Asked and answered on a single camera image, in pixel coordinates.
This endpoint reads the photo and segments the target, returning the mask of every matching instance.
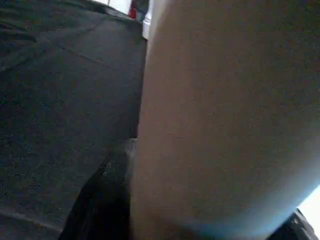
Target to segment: red object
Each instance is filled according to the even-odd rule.
[[[129,17],[132,19],[136,19],[137,17],[137,9],[136,9],[135,1],[132,1]]]

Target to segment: black fabric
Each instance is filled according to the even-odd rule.
[[[117,144],[83,186],[59,240],[127,240],[135,139]]]
[[[85,0],[1,1],[0,239],[57,239],[110,145],[136,136],[141,33]]]

